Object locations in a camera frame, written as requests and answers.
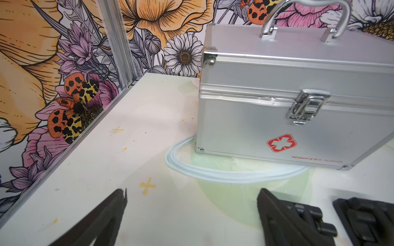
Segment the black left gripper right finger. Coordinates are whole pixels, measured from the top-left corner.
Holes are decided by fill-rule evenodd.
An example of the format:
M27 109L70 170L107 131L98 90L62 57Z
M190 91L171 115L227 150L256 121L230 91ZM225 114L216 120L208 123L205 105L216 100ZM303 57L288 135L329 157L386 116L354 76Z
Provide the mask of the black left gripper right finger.
M334 246L337 230L318 207L279 200L262 188L257 208L267 246Z

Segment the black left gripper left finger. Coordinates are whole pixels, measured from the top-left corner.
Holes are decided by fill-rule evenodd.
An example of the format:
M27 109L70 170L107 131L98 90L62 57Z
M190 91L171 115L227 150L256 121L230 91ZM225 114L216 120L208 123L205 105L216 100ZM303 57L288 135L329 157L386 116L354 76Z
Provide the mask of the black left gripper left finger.
M51 245L114 246L127 202L127 190L116 189Z

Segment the black phone stand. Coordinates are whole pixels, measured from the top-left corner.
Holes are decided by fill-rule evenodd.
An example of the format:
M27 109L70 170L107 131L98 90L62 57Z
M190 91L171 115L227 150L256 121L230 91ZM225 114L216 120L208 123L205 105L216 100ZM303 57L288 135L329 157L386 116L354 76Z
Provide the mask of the black phone stand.
M354 246L394 244L393 204L353 197L332 205Z

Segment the silver aluminium first aid case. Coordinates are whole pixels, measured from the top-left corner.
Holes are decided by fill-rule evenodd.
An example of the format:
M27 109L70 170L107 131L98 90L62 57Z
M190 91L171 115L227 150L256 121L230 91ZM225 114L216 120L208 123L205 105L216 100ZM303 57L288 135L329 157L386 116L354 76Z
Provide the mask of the silver aluminium first aid case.
M333 28L210 24L196 151L349 170L394 137L394 44Z

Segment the aluminium left corner post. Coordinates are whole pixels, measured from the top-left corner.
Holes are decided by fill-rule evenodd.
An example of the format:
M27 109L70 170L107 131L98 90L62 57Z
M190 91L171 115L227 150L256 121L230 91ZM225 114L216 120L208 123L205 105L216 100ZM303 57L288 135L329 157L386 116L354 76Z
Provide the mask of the aluminium left corner post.
M119 1L96 1L101 20L115 59L120 88L123 90L137 79Z

